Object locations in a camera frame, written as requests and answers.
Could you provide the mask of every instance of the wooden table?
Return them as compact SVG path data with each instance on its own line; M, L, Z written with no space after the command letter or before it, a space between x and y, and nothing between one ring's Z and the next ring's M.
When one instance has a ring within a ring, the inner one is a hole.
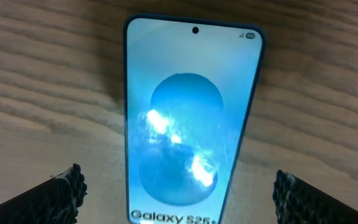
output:
M358 0L0 0L0 203L77 162L79 223L127 223L122 26L136 12L267 33L225 223L275 223L277 169L358 209Z

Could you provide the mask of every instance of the brown wooden surface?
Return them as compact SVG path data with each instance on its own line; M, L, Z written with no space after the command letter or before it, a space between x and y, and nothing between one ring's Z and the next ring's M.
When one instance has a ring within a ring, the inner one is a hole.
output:
M0 203L83 168L80 223L126 223L122 26L262 26L268 49L225 223L275 223L283 169L358 209L358 0L0 0Z

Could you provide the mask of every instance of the dark blue phone bezel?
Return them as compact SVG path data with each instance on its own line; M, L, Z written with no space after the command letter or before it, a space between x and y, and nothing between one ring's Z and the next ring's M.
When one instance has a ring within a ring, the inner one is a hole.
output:
M165 20L165 21L175 21L175 22L188 22L192 24L206 24L206 25L213 25L213 26L223 26L223 27L234 27L234 28L241 28L241 29L250 29L258 32L260 36L262 37L262 50L260 51L260 57L258 61L258 67L255 73L254 82L252 84L251 94L249 97L249 103L247 106L246 115L244 118L244 122L242 124L241 129L241 135L239 138L239 142L237 143L237 151L236 156L234 158L233 166L230 172L230 178L229 182L227 183L226 187L226 193L224 195L224 200L221 208L221 213L219 215L219 221L218 224L222 222L224 209L226 208L226 202L227 202L227 196L229 195L229 190L231 186L231 182L233 179L234 169L236 168L238 156L240 153L240 148L242 144L242 138L244 135L244 131L246 130L246 124L249 116L249 111L252 105L252 100L254 98L254 93L256 89L257 80L259 79L259 73L260 68L262 66L263 57L265 54L265 48L266 48L266 35L264 31L258 27L253 25L247 25L247 24L239 24L239 23L231 23L231 22L219 22L219 21L209 21L209 20L202 20L202 19L191 19L191 18L184 18L184 17L175 17L175 16L163 16L163 15L156 15L156 14L135 14L131 16L130 18L125 21L124 25L124 46L123 46L123 52L124 52L124 130L125 130L125 175L126 175L126 210L127 210L127 219L130 223L134 223L131 221L130 218L130 211L129 211L129 183L128 183L128 120L127 120L127 30L129 24L135 20L135 19L158 19L158 20Z

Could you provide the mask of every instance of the dummy phone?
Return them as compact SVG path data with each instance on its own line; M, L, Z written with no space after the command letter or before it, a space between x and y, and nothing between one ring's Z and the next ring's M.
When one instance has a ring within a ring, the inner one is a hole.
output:
M221 222L264 48L256 26L149 14L127 20L131 223Z

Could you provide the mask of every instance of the wood grain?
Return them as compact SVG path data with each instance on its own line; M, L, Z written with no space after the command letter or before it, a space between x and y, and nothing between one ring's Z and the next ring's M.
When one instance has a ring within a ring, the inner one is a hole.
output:
M358 209L358 0L0 0L0 203L77 162L78 221L127 223L122 27L136 12L267 33L225 223L275 223L277 169Z

